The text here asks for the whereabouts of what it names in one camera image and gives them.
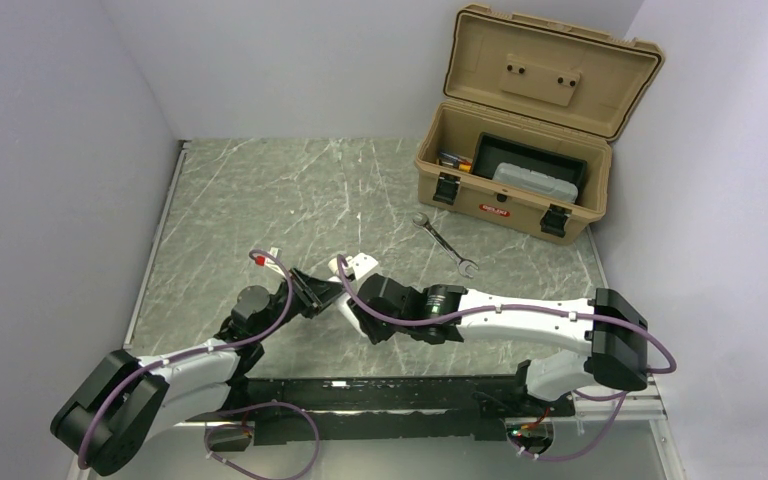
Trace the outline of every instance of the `metal wrench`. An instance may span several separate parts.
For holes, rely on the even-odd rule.
[[[436,240],[437,243],[443,247],[443,250],[448,253],[449,256],[452,257],[452,260],[454,260],[458,265],[458,273],[466,278],[472,278],[472,272],[467,269],[474,268],[476,271],[478,271],[478,265],[475,262],[458,255],[458,252],[456,252],[455,249],[449,245],[449,242],[447,242],[443,237],[440,236],[439,233],[437,233],[437,230],[434,229],[434,227],[431,225],[431,222],[428,220],[428,215],[419,212],[415,213],[413,216],[413,224],[428,232],[428,234],[431,235],[431,238]]]

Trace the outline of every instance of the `marble tabletop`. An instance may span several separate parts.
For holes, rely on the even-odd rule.
[[[416,287],[450,283],[503,296],[572,299],[602,286],[586,234],[558,246],[467,215],[422,205],[413,165],[419,141],[194,140],[181,168],[131,344],[136,355],[203,342],[237,293],[268,279],[252,248],[281,249],[288,266],[328,278],[338,253],[370,254],[382,274]],[[480,271],[474,279],[422,230],[414,212]],[[513,373],[553,348],[476,341],[431,346],[403,335],[371,345],[336,309],[298,317],[264,341],[250,376],[335,377]]]

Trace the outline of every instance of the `toolbox latch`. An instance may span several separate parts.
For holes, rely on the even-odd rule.
[[[540,219],[540,231],[564,238],[567,234],[564,227],[566,226],[569,214],[570,210],[567,208],[549,205],[549,210],[546,210],[546,214]]]
[[[435,202],[445,203],[447,205],[455,204],[455,197],[458,196],[458,186],[461,184],[460,177],[441,173],[437,177],[437,190],[434,191]]]

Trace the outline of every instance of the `toolbox logo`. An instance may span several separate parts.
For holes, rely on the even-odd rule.
[[[490,205],[485,205],[483,203],[481,205],[479,205],[478,208],[484,210],[485,212],[495,213],[496,215],[500,215],[502,217],[510,217],[511,216],[511,212],[509,212],[507,210],[502,210],[501,208],[496,208],[496,207],[493,207],[493,206],[490,206]]]

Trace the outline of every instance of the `tan toolbox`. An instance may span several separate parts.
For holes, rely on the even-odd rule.
[[[605,215],[611,147],[664,61],[657,45],[482,5],[458,12],[448,97],[419,148],[419,201],[559,244]],[[482,133],[587,163],[566,203],[438,163]]]

